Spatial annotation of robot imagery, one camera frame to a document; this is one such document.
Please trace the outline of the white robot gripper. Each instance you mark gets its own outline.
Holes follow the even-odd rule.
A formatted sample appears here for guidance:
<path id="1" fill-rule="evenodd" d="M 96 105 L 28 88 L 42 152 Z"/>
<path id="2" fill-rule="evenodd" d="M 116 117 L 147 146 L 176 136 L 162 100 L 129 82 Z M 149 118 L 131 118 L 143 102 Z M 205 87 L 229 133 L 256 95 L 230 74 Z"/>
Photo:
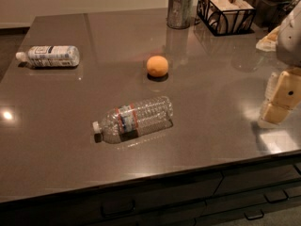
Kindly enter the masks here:
<path id="1" fill-rule="evenodd" d="M 301 103 L 301 1 L 281 22 L 276 51 L 278 60 L 297 67 L 271 73 L 261 106 L 259 125 L 281 124 Z"/>

